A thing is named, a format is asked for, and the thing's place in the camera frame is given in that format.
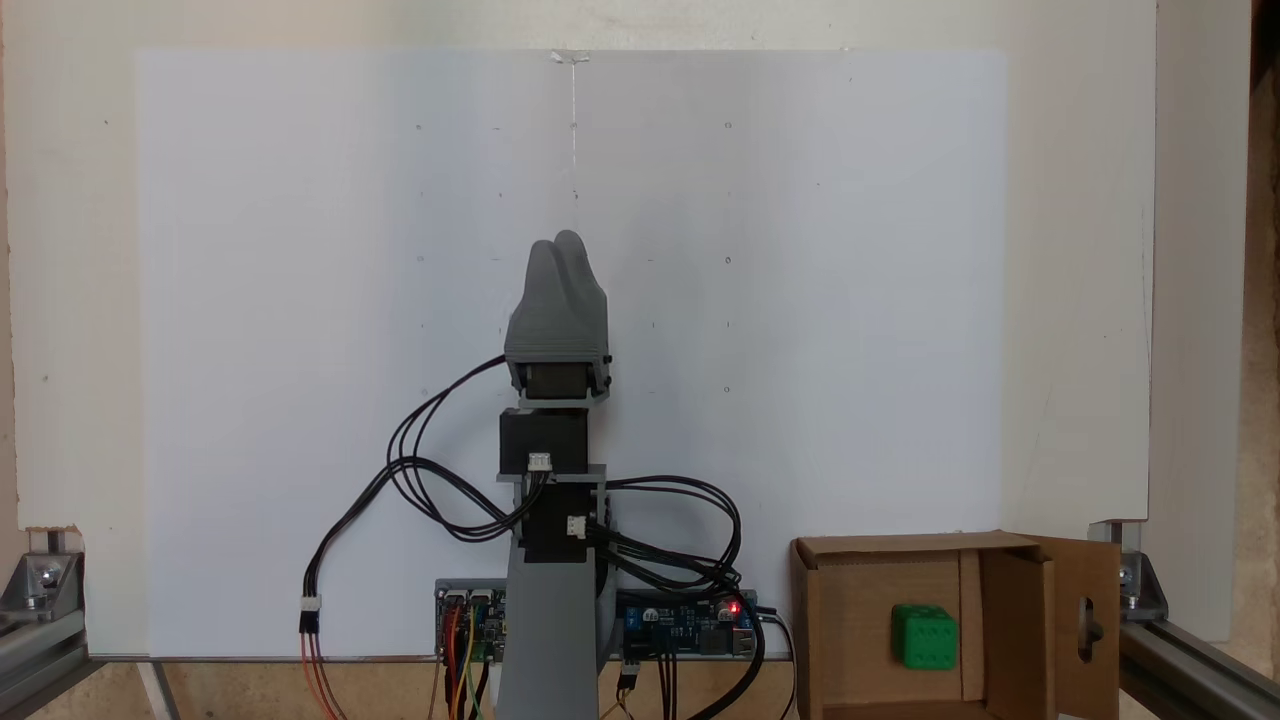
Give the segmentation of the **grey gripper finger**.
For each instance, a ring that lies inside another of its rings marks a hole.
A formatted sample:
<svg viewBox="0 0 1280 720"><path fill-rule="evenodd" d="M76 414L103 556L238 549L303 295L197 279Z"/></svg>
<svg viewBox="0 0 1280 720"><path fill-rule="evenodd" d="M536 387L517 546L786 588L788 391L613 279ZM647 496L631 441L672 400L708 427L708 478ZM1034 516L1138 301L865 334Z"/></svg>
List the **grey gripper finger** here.
<svg viewBox="0 0 1280 720"><path fill-rule="evenodd" d="M561 268L556 246L539 240L530 249L522 296L512 311L506 352L536 354L554 334L561 309Z"/></svg>
<svg viewBox="0 0 1280 720"><path fill-rule="evenodd" d="M575 231L561 231L557 234L557 247L562 252L570 282L576 293L579 315L589 322L599 346L598 352L608 354L608 299L595 278L585 243Z"/></svg>

